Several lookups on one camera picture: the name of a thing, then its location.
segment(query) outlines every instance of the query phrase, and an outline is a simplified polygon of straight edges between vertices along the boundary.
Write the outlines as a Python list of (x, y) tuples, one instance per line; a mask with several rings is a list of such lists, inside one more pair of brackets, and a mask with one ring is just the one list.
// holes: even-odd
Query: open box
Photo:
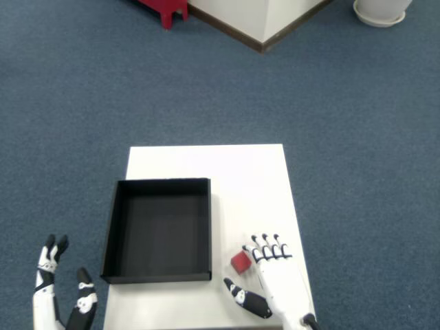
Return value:
[(119, 181), (101, 277), (111, 284), (209, 281), (210, 180)]

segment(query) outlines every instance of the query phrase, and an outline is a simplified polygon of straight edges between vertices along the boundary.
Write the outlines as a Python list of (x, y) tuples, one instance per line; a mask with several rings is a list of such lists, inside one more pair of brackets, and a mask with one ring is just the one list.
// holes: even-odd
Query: robotic hand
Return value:
[(80, 268), (77, 273), (79, 295), (67, 326), (64, 327), (60, 320), (54, 293), (54, 272), (68, 245), (67, 236), (55, 243), (55, 236), (49, 235), (41, 251), (33, 298), (34, 330), (89, 330), (94, 320), (98, 298), (85, 268)]
[(306, 327), (319, 330), (312, 314), (311, 297), (287, 245), (279, 241), (277, 234), (273, 238), (266, 234), (252, 236), (252, 240), (258, 247), (243, 245), (243, 249), (254, 259), (267, 298), (245, 291), (225, 278), (236, 303), (262, 318), (269, 318), (272, 313), (277, 315), (283, 321), (284, 330), (305, 330)]

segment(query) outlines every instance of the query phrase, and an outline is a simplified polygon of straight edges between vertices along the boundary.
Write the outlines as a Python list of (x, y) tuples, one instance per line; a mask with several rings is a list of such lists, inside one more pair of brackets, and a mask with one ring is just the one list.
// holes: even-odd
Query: brown baseboard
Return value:
[(264, 43), (252, 38), (251, 36), (248, 36), (247, 34), (242, 33), (241, 31), (237, 30), (235, 27), (232, 27), (231, 25), (223, 21), (220, 21), (219, 19), (213, 17), (212, 15), (209, 15), (208, 13), (204, 12), (203, 10), (200, 10), (199, 8), (193, 5), (188, 4), (188, 11), (194, 17), (197, 17), (201, 21), (213, 26), (214, 28), (217, 28), (223, 33), (226, 33), (228, 36), (231, 36), (232, 38), (240, 41), (241, 43), (244, 43), (248, 47), (251, 47), (253, 50), (256, 50), (259, 53), (264, 53), (270, 48), (272, 48), (273, 45), (275, 45), (285, 36), (287, 36), (290, 32), (295, 30), (299, 25), (308, 21), (314, 14), (319, 12), (321, 9), (323, 9), (326, 5), (328, 5), (332, 1), (333, 0), (324, 0), (320, 2), (318, 5), (310, 9), (308, 12), (304, 13), (301, 17), (298, 17), (295, 21), (290, 23), (288, 26), (284, 27), (280, 32), (278, 32), (277, 34), (266, 40)]

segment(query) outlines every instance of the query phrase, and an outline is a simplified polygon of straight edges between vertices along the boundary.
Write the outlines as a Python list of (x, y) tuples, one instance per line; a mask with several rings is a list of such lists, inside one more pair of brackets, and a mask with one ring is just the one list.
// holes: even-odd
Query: red chair leg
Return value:
[(186, 21), (188, 19), (188, 5), (186, 4), (186, 2), (182, 6), (181, 15), (184, 18), (184, 21)]
[(171, 29), (171, 25), (173, 24), (173, 15), (172, 14), (160, 14), (160, 20), (162, 22), (162, 27), (166, 30)]

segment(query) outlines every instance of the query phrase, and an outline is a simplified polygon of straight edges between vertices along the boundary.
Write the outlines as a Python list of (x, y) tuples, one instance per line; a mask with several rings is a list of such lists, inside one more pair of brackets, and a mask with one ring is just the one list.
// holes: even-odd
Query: plant pot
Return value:
[(403, 21), (405, 10), (413, 0), (355, 0), (353, 8), (361, 21), (388, 27)]

